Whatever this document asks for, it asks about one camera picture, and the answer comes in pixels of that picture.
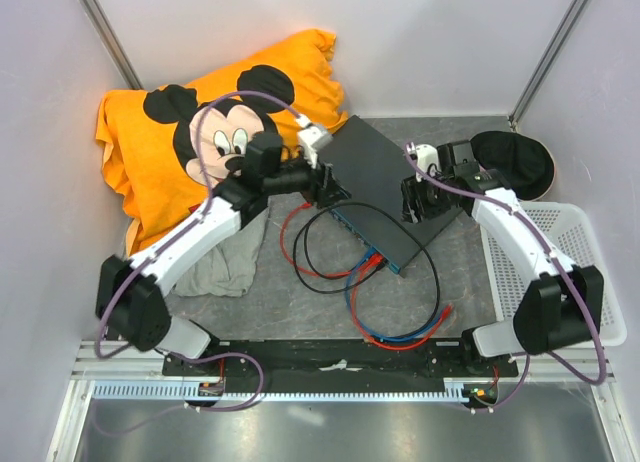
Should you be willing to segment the dark grey network switch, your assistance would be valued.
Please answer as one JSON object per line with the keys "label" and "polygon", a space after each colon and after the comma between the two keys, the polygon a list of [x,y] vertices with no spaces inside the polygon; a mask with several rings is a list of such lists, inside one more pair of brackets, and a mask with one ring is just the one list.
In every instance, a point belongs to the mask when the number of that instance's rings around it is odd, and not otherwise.
{"label": "dark grey network switch", "polygon": [[331,143],[321,150],[320,160],[333,165],[335,178],[353,201],[372,206],[337,208],[332,211],[334,218],[383,255],[397,275],[420,250],[379,210],[401,222],[421,245],[429,244],[461,213],[451,209],[420,223],[403,221],[401,182],[412,174],[411,167],[399,146],[358,116],[349,117],[333,134]]}

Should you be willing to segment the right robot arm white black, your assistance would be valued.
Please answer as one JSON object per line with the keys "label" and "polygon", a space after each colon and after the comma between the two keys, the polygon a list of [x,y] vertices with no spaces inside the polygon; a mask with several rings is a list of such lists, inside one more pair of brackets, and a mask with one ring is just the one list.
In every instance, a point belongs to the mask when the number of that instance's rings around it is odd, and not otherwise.
{"label": "right robot arm white black", "polygon": [[593,265],[581,266],[563,253],[524,211],[516,192],[496,169],[476,160],[471,144],[404,147],[414,175],[401,191],[407,218],[419,222],[459,208],[499,245],[525,285],[515,314],[470,330],[470,343],[458,350],[467,374],[483,374],[494,357],[506,354],[554,355],[591,342],[600,364],[604,277]]}

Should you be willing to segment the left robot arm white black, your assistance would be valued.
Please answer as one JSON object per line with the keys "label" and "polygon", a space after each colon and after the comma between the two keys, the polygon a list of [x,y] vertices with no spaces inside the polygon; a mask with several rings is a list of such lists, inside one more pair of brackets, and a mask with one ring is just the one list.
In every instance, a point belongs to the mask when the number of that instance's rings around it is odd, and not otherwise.
{"label": "left robot arm white black", "polygon": [[165,298],[196,262],[264,212],[270,196],[299,192],[319,207],[347,197],[332,166],[319,159],[331,134],[310,125],[297,139],[299,155],[282,161],[281,137],[256,134],[245,155],[232,159],[230,174],[169,234],[127,260],[106,259],[95,309],[98,334],[112,330],[141,352],[179,354],[198,375],[215,371],[220,360],[217,338],[191,320],[170,315]]}

